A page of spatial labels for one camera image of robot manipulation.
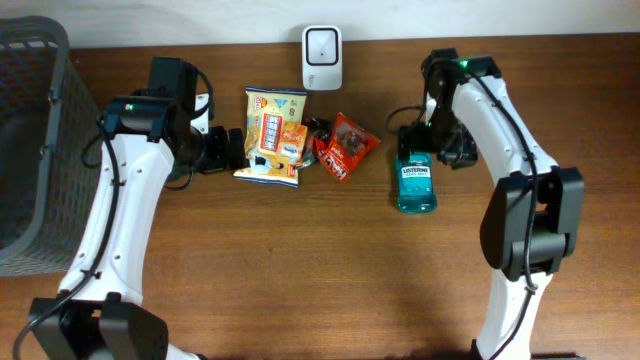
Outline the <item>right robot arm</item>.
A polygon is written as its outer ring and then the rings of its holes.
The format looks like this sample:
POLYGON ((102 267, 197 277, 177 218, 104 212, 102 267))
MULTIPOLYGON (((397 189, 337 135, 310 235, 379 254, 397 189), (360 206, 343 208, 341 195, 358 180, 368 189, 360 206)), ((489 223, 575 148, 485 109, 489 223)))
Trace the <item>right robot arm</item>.
POLYGON ((541 297, 576 247, 584 178, 541 148, 492 57, 462 58, 453 48, 437 49, 421 73, 420 113, 398 134, 398 208, 408 214, 436 209, 435 161, 451 169, 485 161, 494 190, 479 238, 492 280, 470 356, 529 359, 541 297))

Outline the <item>orange small packet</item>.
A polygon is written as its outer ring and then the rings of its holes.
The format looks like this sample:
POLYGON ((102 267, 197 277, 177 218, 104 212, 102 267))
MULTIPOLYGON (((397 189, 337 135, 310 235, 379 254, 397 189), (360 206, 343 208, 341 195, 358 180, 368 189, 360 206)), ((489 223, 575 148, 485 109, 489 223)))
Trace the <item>orange small packet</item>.
POLYGON ((279 133, 275 153, 286 157, 293 163, 303 155, 308 128, 305 125, 285 122, 279 133))

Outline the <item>blue mouthwash bottle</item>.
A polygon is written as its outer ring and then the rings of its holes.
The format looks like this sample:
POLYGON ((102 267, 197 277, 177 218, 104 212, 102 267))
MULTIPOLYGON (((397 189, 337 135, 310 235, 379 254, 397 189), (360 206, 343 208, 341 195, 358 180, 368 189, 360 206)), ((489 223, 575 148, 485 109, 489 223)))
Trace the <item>blue mouthwash bottle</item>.
POLYGON ((398 179, 397 205, 406 214, 428 214, 438 207, 432 179, 429 153, 398 154, 395 161, 398 179))

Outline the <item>yellow snack bag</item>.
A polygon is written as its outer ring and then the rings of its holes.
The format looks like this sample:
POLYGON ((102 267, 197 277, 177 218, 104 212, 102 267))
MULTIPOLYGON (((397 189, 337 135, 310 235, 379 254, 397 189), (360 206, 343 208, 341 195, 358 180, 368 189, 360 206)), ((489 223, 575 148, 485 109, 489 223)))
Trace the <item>yellow snack bag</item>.
POLYGON ((248 165, 234 173, 239 180, 297 188, 296 163, 275 153, 285 122, 302 124, 307 92, 247 86, 247 134, 244 150, 248 165))

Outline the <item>red snack packet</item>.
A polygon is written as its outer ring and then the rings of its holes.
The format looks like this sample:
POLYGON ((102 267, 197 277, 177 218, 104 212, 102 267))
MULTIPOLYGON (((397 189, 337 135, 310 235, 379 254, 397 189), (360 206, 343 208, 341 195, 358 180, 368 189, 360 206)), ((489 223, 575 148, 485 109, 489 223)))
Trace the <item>red snack packet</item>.
POLYGON ((318 160, 341 183, 381 140, 356 124, 343 113, 338 113, 330 141, 327 145, 317 142, 318 160))

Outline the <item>dark crinkled wrapper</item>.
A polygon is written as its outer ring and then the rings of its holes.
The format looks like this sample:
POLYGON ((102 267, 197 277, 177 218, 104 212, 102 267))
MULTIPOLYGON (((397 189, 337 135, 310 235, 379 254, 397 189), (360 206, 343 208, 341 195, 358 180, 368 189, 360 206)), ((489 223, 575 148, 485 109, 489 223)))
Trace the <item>dark crinkled wrapper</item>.
POLYGON ((327 145, 332 133, 332 122, 322 118, 304 118, 302 124, 307 127, 307 136, 303 147, 302 156, 296 163, 297 169, 306 168, 318 161, 316 143, 327 145))

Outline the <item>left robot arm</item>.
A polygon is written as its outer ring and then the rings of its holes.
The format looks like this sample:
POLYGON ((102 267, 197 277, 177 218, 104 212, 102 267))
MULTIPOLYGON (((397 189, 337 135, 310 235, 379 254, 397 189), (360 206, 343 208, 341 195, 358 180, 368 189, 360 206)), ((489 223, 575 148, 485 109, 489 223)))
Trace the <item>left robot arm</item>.
POLYGON ((219 129, 208 126, 214 111, 211 93, 161 90, 116 97, 104 109, 99 182, 81 243, 57 296, 33 301, 13 358, 27 334, 51 359, 194 358, 143 308, 142 278, 161 192, 227 163, 219 129))

